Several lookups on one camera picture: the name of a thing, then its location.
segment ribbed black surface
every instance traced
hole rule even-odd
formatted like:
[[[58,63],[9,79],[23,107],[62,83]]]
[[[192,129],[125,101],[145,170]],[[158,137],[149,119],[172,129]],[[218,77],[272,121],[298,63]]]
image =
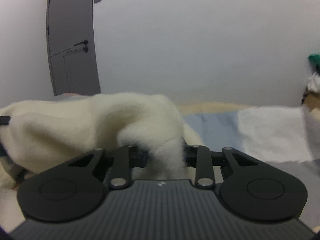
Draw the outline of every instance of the ribbed black surface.
[[[234,216],[215,194],[188,180],[135,181],[113,191],[87,217],[65,224],[28,220],[11,236],[16,240],[309,240],[314,234],[297,220],[262,225]]]

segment black door handle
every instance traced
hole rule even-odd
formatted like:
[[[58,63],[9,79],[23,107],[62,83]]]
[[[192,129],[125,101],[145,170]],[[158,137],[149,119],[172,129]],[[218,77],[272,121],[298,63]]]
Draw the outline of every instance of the black door handle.
[[[74,44],[74,46],[78,46],[80,44],[83,44],[84,46],[87,46],[88,45],[88,40],[84,40],[84,41],[78,42],[78,43]]]

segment wall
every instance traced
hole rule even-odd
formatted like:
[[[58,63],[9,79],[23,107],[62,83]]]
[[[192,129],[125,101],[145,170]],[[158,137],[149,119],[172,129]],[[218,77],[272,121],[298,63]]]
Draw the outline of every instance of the wall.
[[[297,106],[320,49],[320,0],[102,0],[103,93]]]
[[[53,99],[46,5],[47,0],[0,0],[0,107]]]

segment gray door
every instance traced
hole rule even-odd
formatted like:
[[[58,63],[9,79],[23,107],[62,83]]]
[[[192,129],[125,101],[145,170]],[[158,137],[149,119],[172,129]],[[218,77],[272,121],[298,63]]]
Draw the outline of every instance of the gray door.
[[[48,0],[48,57],[55,95],[100,93],[92,19],[92,0]]]

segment cream fleece blanket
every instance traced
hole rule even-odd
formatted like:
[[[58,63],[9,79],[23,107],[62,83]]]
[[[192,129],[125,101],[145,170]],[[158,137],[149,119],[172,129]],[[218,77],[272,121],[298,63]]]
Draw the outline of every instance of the cream fleece blanket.
[[[11,116],[0,126],[0,141],[18,165],[40,173],[96,147],[112,150],[136,144],[149,150],[145,169],[135,168],[133,179],[194,178],[194,169],[183,161],[182,138],[202,145],[199,136],[183,121],[175,105],[163,95],[136,93],[95,95],[67,102],[22,101],[0,109]],[[15,195],[4,189],[15,181],[0,165],[0,226],[6,231],[23,217]]]

